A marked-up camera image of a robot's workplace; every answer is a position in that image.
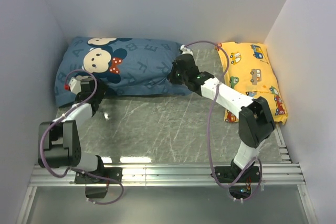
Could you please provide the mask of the blue cartoon mouse pillowcase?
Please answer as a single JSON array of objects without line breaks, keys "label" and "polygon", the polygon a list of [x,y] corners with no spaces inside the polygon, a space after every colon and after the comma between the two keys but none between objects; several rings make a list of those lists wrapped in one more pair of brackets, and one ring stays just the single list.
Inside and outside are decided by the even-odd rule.
[{"label": "blue cartoon mouse pillowcase", "polygon": [[92,73],[108,85],[107,95],[189,95],[183,85],[168,76],[180,54],[181,44],[169,40],[76,37],[66,50],[54,86],[58,107],[73,103],[75,94],[64,88],[66,76]]}]

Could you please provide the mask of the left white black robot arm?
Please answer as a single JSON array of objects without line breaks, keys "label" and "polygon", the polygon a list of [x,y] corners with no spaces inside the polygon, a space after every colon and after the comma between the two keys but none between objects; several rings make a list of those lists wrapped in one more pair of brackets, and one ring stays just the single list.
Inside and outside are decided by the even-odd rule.
[{"label": "left white black robot arm", "polygon": [[106,176],[103,161],[99,155],[82,152],[78,128],[95,115],[108,86],[91,76],[77,76],[66,89],[76,94],[72,106],[60,117],[39,125],[38,164],[58,178],[75,170],[100,183]]}]

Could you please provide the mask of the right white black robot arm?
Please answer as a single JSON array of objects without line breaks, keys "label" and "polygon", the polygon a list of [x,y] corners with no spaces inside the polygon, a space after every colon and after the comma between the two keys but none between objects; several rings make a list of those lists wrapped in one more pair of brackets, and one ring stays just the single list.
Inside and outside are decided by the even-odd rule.
[{"label": "right white black robot arm", "polygon": [[185,85],[190,91],[221,105],[238,119],[240,146],[224,182],[243,182],[249,177],[265,139],[275,130],[267,100],[244,95],[214,75],[200,72],[191,54],[182,54],[173,61],[169,81]]}]

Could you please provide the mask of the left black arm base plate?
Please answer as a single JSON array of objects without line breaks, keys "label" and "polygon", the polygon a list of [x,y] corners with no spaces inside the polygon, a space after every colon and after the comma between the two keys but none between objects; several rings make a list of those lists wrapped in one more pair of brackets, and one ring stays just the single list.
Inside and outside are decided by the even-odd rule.
[{"label": "left black arm base plate", "polygon": [[[85,186],[86,200],[96,205],[109,205],[119,201],[124,194],[122,185],[121,167],[108,167],[102,171],[95,172],[76,172],[74,184]],[[112,185],[120,186],[120,195],[111,201],[102,201],[107,197],[109,187]]]}]

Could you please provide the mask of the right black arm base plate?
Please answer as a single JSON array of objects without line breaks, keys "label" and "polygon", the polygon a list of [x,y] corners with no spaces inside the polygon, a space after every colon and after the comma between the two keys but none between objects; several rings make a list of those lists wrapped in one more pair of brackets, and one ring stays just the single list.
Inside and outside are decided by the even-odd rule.
[{"label": "right black arm base plate", "polygon": [[215,166],[211,173],[220,185],[228,187],[228,192],[233,201],[244,202],[251,198],[262,182],[262,168],[252,165],[241,175],[242,170],[236,166]]}]

